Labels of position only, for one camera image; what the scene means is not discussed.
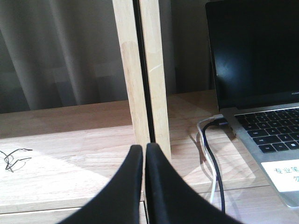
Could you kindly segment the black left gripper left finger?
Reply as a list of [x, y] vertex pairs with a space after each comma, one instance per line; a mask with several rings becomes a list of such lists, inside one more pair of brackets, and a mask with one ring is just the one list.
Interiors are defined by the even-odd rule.
[[138, 224], [143, 153], [132, 145], [109, 183], [81, 209], [61, 224]]

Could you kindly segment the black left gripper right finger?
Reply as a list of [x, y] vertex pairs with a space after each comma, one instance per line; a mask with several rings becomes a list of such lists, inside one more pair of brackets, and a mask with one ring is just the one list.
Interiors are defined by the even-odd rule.
[[146, 147], [145, 195], [151, 224], [237, 224], [198, 195], [169, 163], [157, 143]]

